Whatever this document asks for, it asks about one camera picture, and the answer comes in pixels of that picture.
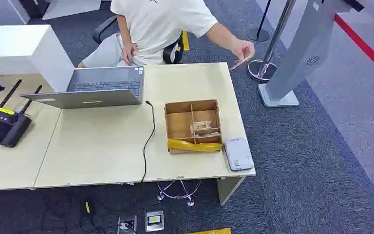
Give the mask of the person's left hand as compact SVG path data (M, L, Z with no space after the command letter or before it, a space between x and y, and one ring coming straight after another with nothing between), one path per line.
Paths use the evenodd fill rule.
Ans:
M236 62L244 62L253 58L255 47L250 41L236 39L232 42L230 51L236 56Z

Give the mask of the person's right hand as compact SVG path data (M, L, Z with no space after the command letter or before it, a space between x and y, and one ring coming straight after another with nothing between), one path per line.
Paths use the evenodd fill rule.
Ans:
M122 60L127 65L133 64L133 53L137 50L136 44L130 42L123 42L123 48L122 48Z

